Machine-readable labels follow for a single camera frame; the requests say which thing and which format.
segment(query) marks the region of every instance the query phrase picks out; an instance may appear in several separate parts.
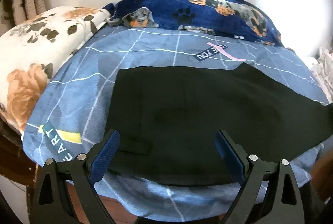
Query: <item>textured blue pad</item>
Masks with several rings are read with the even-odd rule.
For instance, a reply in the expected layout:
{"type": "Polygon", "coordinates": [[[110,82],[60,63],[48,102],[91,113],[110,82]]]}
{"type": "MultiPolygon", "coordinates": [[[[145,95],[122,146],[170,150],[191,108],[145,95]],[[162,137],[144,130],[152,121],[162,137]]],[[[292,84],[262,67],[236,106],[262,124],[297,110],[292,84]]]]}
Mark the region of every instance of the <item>textured blue pad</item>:
{"type": "Polygon", "coordinates": [[[117,130],[112,129],[111,131],[113,131],[112,135],[105,142],[105,145],[101,148],[90,165],[90,176],[88,180],[91,185],[94,185],[96,182],[102,180],[107,167],[119,147],[120,134],[117,130]]]}
{"type": "Polygon", "coordinates": [[[245,182],[243,163],[221,131],[216,133],[215,145],[234,181],[242,185],[245,182]]]}

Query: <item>black paw print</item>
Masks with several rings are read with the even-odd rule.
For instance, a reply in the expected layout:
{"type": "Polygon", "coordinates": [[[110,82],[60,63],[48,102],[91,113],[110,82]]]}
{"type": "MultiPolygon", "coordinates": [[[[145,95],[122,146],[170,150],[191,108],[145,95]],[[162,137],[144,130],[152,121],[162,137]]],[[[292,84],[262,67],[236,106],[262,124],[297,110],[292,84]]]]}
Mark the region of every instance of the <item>black paw print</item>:
{"type": "Polygon", "coordinates": [[[192,19],[195,18],[195,14],[191,13],[191,10],[189,8],[186,8],[185,10],[182,8],[178,9],[178,13],[173,13],[172,17],[177,19],[178,25],[191,25],[192,19]]]}

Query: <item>dark blue label print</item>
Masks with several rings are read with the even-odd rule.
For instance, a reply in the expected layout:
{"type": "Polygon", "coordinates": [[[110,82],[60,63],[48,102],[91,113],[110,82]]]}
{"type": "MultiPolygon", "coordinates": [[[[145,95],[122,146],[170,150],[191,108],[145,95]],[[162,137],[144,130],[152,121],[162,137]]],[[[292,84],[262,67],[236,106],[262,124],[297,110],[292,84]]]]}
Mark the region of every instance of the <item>dark blue label print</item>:
{"type": "MultiPolygon", "coordinates": [[[[229,46],[219,45],[219,47],[222,47],[225,50],[229,46]]],[[[218,53],[219,51],[215,47],[210,47],[198,54],[193,55],[193,57],[196,58],[198,61],[202,62],[203,60],[206,60],[207,58],[210,58],[218,53]]]]}
{"type": "Polygon", "coordinates": [[[53,148],[53,151],[55,152],[55,159],[56,161],[70,161],[73,159],[73,156],[67,151],[67,149],[64,147],[64,141],[59,136],[57,130],[52,125],[52,123],[47,122],[43,127],[43,132],[48,137],[47,142],[51,143],[51,148],[53,148]]]}

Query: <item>metal screw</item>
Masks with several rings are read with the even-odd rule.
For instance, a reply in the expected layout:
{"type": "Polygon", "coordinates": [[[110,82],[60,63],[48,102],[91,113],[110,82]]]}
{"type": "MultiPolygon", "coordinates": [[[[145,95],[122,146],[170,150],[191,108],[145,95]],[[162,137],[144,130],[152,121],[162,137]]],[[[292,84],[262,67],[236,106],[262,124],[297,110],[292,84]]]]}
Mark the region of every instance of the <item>metal screw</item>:
{"type": "Polygon", "coordinates": [[[46,163],[47,165],[50,165],[50,164],[53,163],[53,159],[52,159],[52,158],[49,158],[49,159],[47,159],[47,160],[45,161],[45,163],[46,163]]]}
{"type": "Polygon", "coordinates": [[[78,159],[79,160],[85,160],[86,159],[86,154],[79,154],[78,159]]]}
{"type": "Polygon", "coordinates": [[[249,159],[251,159],[252,161],[257,161],[258,157],[255,154],[250,154],[249,159]]]}
{"type": "Polygon", "coordinates": [[[289,165],[289,162],[288,162],[288,160],[286,160],[286,159],[282,159],[282,160],[281,160],[281,163],[282,163],[283,165],[285,165],[285,166],[288,166],[288,165],[289,165]]]}

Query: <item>pink stripe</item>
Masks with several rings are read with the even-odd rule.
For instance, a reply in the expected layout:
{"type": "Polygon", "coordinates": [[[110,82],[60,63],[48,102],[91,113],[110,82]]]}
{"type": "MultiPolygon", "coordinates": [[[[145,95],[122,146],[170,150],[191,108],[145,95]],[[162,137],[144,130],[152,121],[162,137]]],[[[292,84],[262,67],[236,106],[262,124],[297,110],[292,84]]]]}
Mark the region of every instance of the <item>pink stripe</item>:
{"type": "Polygon", "coordinates": [[[227,56],[229,59],[234,60],[234,61],[241,61],[241,62],[245,62],[245,59],[237,59],[235,57],[233,57],[232,55],[230,55],[229,53],[225,52],[225,50],[222,47],[219,47],[217,45],[214,45],[212,43],[207,43],[208,45],[215,47],[219,52],[221,52],[223,55],[227,56]]]}

